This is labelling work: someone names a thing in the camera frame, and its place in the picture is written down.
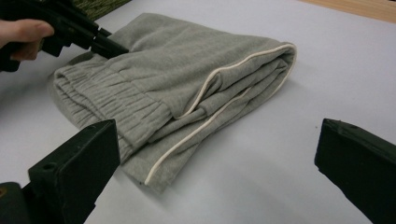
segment table surface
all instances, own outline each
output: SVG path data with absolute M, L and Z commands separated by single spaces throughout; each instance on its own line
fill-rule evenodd
M 283 88 L 205 140 L 162 195 L 120 169 L 86 223 L 370 223 L 314 164 L 324 118 L 396 143 L 396 24 L 292 0 L 134 0 L 97 21 L 110 32 L 144 12 L 298 48 Z M 47 76 L 84 52 L 40 53 L 0 74 L 0 182 L 78 132 L 56 108 Z

